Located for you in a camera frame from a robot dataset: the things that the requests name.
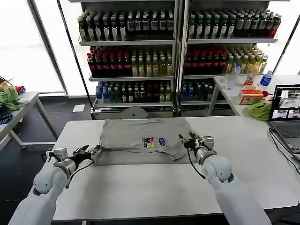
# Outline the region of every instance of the metal frame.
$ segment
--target metal frame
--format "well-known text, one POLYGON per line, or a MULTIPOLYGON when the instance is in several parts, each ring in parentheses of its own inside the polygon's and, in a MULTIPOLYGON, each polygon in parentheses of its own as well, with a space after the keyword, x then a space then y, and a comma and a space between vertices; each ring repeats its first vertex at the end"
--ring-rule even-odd
POLYGON ((29 9, 31 11, 32 17, 33 17, 33 19, 35 21, 35 24, 37 26, 37 30, 38 30, 41 38, 42 38, 42 41, 43 41, 44 46, 45 46, 45 49, 46 49, 46 51, 48 53, 48 56, 50 58, 50 61, 52 63, 52 66, 53 66, 53 68, 54 68, 54 70, 56 72, 57 78, 60 81, 60 84, 62 85, 62 88, 64 89, 65 95, 67 96, 68 95, 68 90, 66 88, 64 79, 62 78, 62 75, 61 75, 61 72, 60 72, 60 68, 59 68, 59 66, 57 64, 54 51, 53 51, 52 46, 50 44, 50 41, 49 41, 48 35, 46 33, 45 27, 43 25, 42 19, 41 19, 40 15, 39 15, 36 3, 35 3, 34 0, 27 0, 27 4, 28 4, 29 9))

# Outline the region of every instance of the clothing pile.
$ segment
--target clothing pile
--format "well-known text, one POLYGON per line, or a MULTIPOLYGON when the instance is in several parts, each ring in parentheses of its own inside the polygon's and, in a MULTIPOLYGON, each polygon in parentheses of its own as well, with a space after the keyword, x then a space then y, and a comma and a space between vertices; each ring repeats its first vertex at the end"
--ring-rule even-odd
POLYGON ((13 118, 11 112, 20 109, 15 87, 0 86, 0 124, 6 124, 13 118))

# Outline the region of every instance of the black cable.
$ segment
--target black cable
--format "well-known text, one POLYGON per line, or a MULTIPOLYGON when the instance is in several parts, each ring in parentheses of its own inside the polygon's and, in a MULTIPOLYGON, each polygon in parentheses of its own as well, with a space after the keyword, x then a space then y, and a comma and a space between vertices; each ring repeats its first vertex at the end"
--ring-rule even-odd
POLYGON ((269 134, 270 134, 270 136, 271 136, 271 138, 272 138, 272 140, 273 140, 273 142, 274 142, 274 144, 275 144, 277 150, 278 150, 278 151, 286 158, 287 161, 289 161, 289 162, 295 167, 296 172, 300 175, 300 172, 299 172, 299 170, 297 169, 295 163, 293 163, 293 162, 292 162, 292 161, 291 161, 291 160, 283 153, 283 151, 279 149, 278 145, 276 144, 275 139, 273 138, 273 137, 275 137, 275 135, 271 132, 271 128, 269 129, 269 134))
POLYGON ((93 159, 91 159, 91 160, 92 160, 92 162, 90 164, 84 166, 83 168, 80 168, 79 170, 75 171, 75 173, 72 174, 72 176, 70 177, 70 182, 69 182, 68 186, 70 185, 70 183, 71 183, 71 181, 72 181, 72 179, 73 179, 73 177, 75 176, 76 173, 78 173, 79 171, 89 167, 90 165, 92 165, 94 163, 94 160, 93 159))
POLYGON ((197 172, 197 174, 198 174, 200 177, 202 177, 203 179, 206 179, 205 176, 202 175, 202 174, 197 170, 197 168, 194 166, 194 164, 193 164, 193 162, 192 162, 192 160, 191 160, 191 156, 190 156, 190 154, 189 154, 188 148, 187 148, 187 155, 188 155, 189 162, 191 163, 192 167, 193 167, 194 170, 197 172))
MULTIPOLYGON (((2 80, 5 80, 2 76, 0 76, 0 78, 2 79, 2 80)), ((7 80, 5 80, 7 83, 9 83, 11 86, 13 86, 9 81, 7 81, 7 80)), ((13 86, 14 87, 14 86, 13 86)))

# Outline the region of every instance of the gray floor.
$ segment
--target gray floor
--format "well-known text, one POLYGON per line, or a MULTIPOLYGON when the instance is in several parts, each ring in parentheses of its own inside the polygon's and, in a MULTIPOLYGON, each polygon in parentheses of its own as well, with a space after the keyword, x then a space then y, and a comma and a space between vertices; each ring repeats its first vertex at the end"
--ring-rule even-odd
MULTIPOLYGON (((47 110, 51 122, 59 131, 63 130, 65 124, 71 120, 90 120, 90 106, 87 99, 67 99, 53 98, 41 99, 47 110), (74 105, 85 104, 83 112, 72 112, 74 105)), ((43 122, 38 111, 34 108, 24 117, 22 123, 14 128, 15 133, 25 142, 49 142, 55 141, 51 132, 43 122)), ((34 176, 43 166, 40 157, 46 151, 47 146, 31 146, 22 150, 17 143, 10 140, 9 143, 0 151, 0 225, 8 224, 19 202, 24 199, 30 188, 34 176)), ((152 218, 137 220, 101 221, 98 224, 212 224, 217 222, 220 225, 228 224, 224 216, 192 216, 192 217, 173 217, 173 218, 152 218)), ((53 223, 60 224, 81 224, 72 223, 53 223)))

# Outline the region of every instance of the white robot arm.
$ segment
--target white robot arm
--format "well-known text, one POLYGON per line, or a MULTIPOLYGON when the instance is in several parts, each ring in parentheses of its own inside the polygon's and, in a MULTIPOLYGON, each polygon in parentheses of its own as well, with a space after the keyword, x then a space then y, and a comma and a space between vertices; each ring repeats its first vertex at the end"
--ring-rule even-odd
POLYGON ((247 186, 232 173, 227 158, 218 156, 213 150, 214 138, 199 137, 192 132, 192 139, 179 135, 181 142, 193 150, 198 163, 202 166, 207 181, 212 185, 228 223, 230 225, 271 225, 270 219, 250 193, 247 186))
POLYGON ((47 152, 49 160, 51 157, 56 162, 51 165, 47 162, 41 171, 35 176, 33 187, 27 198, 20 202, 8 225, 50 225, 56 210, 56 200, 64 188, 68 188, 71 175, 78 168, 79 164, 90 159, 96 159, 102 153, 100 146, 86 150, 85 145, 74 151, 73 156, 62 156, 56 154, 59 149, 47 152))

